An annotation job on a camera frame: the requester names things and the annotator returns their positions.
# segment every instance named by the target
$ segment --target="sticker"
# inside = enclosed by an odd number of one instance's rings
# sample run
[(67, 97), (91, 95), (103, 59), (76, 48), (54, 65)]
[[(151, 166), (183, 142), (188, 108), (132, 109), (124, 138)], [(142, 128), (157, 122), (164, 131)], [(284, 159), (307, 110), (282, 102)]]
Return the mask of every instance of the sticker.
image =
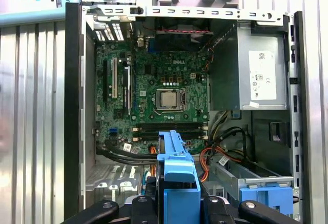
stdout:
[(260, 105), (260, 104), (258, 104), (258, 103), (256, 103), (256, 102), (252, 102), (252, 101), (250, 101), (250, 106), (251, 106), (251, 107), (254, 107), (254, 108), (258, 109), (259, 105)]
[(146, 91), (140, 91), (139, 96), (140, 96), (140, 97), (145, 97), (145, 96), (146, 96)]
[(229, 158), (227, 156), (223, 156), (220, 161), (219, 164), (221, 164), (222, 166), (226, 165), (226, 163), (229, 161)]
[(275, 56), (271, 51), (249, 51), (251, 100), (276, 100)]
[(132, 147), (131, 144), (124, 143), (123, 150), (124, 151), (127, 151), (127, 152), (130, 152), (131, 151), (131, 147)]
[(138, 154), (140, 150), (141, 150), (140, 147), (133, 147), (131, 153)]

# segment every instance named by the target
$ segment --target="black cable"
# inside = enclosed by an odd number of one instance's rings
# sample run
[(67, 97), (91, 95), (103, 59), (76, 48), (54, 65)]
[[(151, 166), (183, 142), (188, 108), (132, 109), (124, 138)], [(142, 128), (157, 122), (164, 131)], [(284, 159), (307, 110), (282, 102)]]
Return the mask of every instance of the black cable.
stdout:
[(220, 144), (224, 139), (228, 138), (231, 135), (234, 135), (236, 133), (241, 133), (242, 134), (242, 150), (244, 153), (244, 159), (247, 158), (247, 143), (246, 143), (246, 133), (245, 131), (240, 128), (240, 127), (231, 127), (223, 131), (217, 138), (214, 139), (212, 144)]
[(118, 155), (128, 156), (131, 158), (140, 158), (140, 159), (154, 159), (154, 158), (156, 159), (157, 158), (156, 154), (134, 154), (131, 152), (127, 152), (127, 151), (118, 149), (118, 148), (112, 146), (108, 141), (106, 141), (105, 144), (106, 144), (106, 147), (108, 150), (110, 150)]
[(109, 154), (108, 156), (110, 156), (111, 158), (116, 158), (116, 159), (126, 160), (126, 161), (137, 161), (137, 162), (153, 161), (153, 162), (157, 162), (156, 159), (130, 158), (130, 157), (119, 156), (119, 155), (109, 153), (109, 152), (108, 152), (108, 154)]
[(144, 165), (156, 164), (156, 161), (142, 161), (142, 160), (133, 161), (131, 159), (135, 159), (135, 158), (128, 158), (128, 159), (121, 158), (117, 155), (114, 155), (108, 151), (101, 150), (101, 149), (98, 149), (97, 153), (100, 155), (103, 155), (104, 157), (109, 158), (113, 161), (119, 162), (121, 164), (127, 164), (127, 165), (132, 165), (132, 166), (144, 166)]
[(222, 123), (225, 122), (225, 120), (227, 119), (228, 116), (226, 116), (224, 119), (222, 119), (213, 129), (212, 129), (212, 132), (210, 133), (210, 136), (209, 136), (209, 141), (212, 141), (214, 138), (213, 138), (213, 135), (215, 133), (215, 130), (217, 129), (218, 126), (220, 126)]

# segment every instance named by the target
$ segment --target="ram slot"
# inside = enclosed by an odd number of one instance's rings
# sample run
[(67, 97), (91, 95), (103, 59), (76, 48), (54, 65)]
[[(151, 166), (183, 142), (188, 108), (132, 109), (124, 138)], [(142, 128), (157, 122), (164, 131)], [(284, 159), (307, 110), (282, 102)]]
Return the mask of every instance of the ram slot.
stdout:
[(143, 123), (137, 126), (145, 131), (195, 130), (202, 128), (204, 123)]
[[(203, 131), (177, 131), (182, 140), (190, 140), (190, 139), (199, 139), (203, 136)], [(142, 140), (158, 140), (158, 132), (139, 132), (133, 135), (134, 137), (139, 137)]]
[(117, 98), (117, 57), (112, 58), (112, 98)]
[(125, 114), (131, 115), (131, 67), (124, 67), (123, 72), (123, 110)]

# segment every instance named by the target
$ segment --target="motherboard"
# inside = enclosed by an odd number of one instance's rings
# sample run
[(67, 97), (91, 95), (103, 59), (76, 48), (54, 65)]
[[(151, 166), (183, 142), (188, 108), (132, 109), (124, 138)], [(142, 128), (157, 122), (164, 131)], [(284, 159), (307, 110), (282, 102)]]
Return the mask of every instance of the motherboard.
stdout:
[(96, 140), (148, 154), (158, 131), (177, 130), (190, 153), (208, 129), (207, 52), (152, 52), (146, 45), (96, 48)]

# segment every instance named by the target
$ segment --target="expansion slot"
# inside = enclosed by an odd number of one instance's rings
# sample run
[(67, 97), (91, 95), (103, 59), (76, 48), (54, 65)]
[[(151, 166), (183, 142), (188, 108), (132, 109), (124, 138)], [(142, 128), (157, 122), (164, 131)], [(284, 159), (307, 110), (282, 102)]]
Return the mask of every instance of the expansion slot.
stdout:
[(112, 58), (112, 98), (117, 98), (117, 57)]
[(102, 66), (102, 100), (107, 106), (107, 99), (108, 99), (108, 61), (104, 60)]
[(131, 115), (131, 67), (127, 66), (124, 67), (124, 74), (123, 74), (123, 110), (124, 113)]

